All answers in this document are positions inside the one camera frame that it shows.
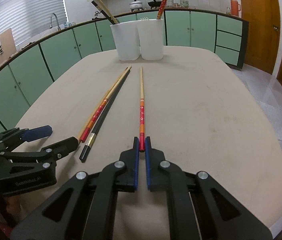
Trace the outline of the person's left hand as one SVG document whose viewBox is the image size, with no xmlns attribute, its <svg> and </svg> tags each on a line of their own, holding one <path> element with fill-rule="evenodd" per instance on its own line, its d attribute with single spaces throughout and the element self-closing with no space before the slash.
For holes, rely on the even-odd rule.
<svg viewBox="0 0 282 240">
<path fill-rule="evenodd" d="M 0 222 L 14 228 L 21 212 L 21 196 L 0 197 Z"/>
</svg>

